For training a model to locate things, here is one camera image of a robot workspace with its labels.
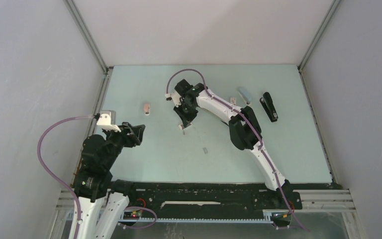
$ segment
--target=table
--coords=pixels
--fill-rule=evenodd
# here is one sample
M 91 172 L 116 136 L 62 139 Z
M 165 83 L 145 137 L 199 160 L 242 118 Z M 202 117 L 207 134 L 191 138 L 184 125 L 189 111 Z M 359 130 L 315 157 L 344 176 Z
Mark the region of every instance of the table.
M 115 66 L 103 110 L 115 110 L 117 124 L 145 124 L 146 129 L 140 146 L 124 148 L 119 155 L 111 169 L 114 180 L 264 182 L 253 156 L 233 146 L 228 127 L 216 116 L 200 109 L 186 135 L 179 129 L 181 120 L 173 111 L 173 103 L 166 101 L 165 90 L 169 78 L 184 68 L 201 71 L 214 93 L 227 101 L 236 97 L 239 106 L 245 105 L 238 87 L 252 94 L 251 107 L 267 151 L 291 183 L 331 182 L 295 65 Z M 181 79 L 193 85 L 201 82 L 195 72 L 183 72 L 172 80 L 170 92 Z M 265 91 L 272 95 L 277 122 L 270 122 L 259 103 Z M 150 103 L 149 116 L 144 115 L 145 103 Z

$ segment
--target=small pink block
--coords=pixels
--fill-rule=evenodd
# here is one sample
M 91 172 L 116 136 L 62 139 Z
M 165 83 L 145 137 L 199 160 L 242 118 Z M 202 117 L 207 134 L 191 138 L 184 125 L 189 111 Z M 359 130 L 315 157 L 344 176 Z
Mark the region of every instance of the small pink block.
M 150 114 L 150 103 L 144 104 L 144 115 L 148 116 Z

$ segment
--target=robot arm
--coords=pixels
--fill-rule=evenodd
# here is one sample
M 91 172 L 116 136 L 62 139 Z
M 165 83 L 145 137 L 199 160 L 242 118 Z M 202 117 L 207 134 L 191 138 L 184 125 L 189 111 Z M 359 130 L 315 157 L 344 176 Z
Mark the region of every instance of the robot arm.
M 124 147 L 141 144 L 145 129 L 144 125 L 132 126 L 127 122 L 115 125 L 114 120 L 114 111 L 100 112 L 97 125 L 103 129 L 106 139 L 94 134 L 83 143 L 83 160 L 74 181 L 74 192 L 79 197 L 81 206 L 81 212 L 77 211 L 77 207 L 74 211 L 75 215 L 80 213 L 81 216 L 77 239 L 109 239 L 122 212 L 129 204 L 129 187 L 112 185 L 106 209 L 96 225 L 112 180 L 110 168 Z M 74 239 L 76 227 L 77 223 L 73 222 L 69 239 Z
M 175 107 L 174 111 L 179 115 L 183 122 L 184 128 L 188 127 L 192 120 L 197 116 L 197 107 L 206 109 L 216 116 L 218 116 L 224 123 L 229 126 L 230 139 L 235 147 L 239 150 L 245 150 L 250 152 L 266 179 L 267 188 L 276 191 L 278 189 L 278 183 L 276 182 L 276 176 L 272 170 L 275 168 L 279 183 L 282 187 L 289 187 L 289 181 L 278 171 L 272 161 L 268 161 L 269 154 L 263 142 L 259 141 L 254 135 L 249 125 L 244 122 L 244 119 L 237 113 L 242 113 L 251 123 L 251 125 L 261 132 L 261 128 L 257 122 L 257 118 L 254 111 L 249 106 L 241 108 L 230 104 L 222 98 L 216 96 L 210 89 L 208 92 L 204 90 L 204 85 L 198 83 L 193 86 L 186 80 L 181 80 L 176 86 L 175 91 L 166 95 L 172 98 Z

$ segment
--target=white wall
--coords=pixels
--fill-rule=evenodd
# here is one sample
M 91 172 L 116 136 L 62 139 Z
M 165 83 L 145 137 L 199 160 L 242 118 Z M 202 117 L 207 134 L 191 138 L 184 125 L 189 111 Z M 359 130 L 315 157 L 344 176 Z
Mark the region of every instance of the white wall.
M 58 120 L 92 112 L 102 71 L 62 0 L 0 0 L 0 238 L 42 239 L 60 186 L 37 160 Z M 71 179 L 87 120 L 50 132 L 43 158 Z
M 299 64 L 333 0 L 77 0 L 113 65 Z
M 382 238 L 382 1 L 343 1 L 304 75 L 338 179 Z

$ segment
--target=small white object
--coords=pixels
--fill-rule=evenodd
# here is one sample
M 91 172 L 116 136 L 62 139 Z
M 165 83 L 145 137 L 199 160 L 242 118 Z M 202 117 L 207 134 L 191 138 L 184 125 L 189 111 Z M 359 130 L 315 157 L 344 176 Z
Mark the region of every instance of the small white object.
M 231 97 L 230 98 L 230 103 L 236 106 L 236 97 Z
M 185 127 L 183 124 L 179 124 L 178 127 L 180 130 L 185 130 Z
M 220 205 L 220 202 L 212 202 L 212 201 L 164 201 L 160 208 L 165 205 Z
M 170 94 L 170 97 L 172 98 L 172 101 L 175 104 L 175 107 L 178 107 L 181 105 L 181 96 L 177 91 L 174 91 L 172 94 Z
M 115 119 L 115 111 L 100 111 L 100 117 L 97 120 L 97 125 L 104 130 L 121 132 L 121 129 L 115 124 Z
M 144 104 L 144 115 L 149 116 L 150 115 L 150 103 Z

